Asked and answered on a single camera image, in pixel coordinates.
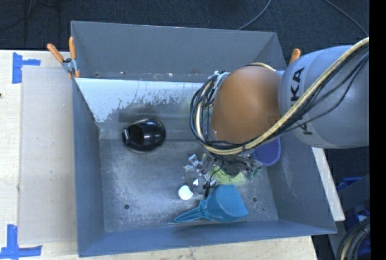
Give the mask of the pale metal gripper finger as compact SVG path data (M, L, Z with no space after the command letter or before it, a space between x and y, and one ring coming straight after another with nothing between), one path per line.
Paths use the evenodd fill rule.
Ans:
M217 184L216 178L208 173L194 173L191 180L191 191L194 194L205 194Z
M188 158L188 163L183 167L185 177L198 177L200 174L200 162L197 155L193 154Z

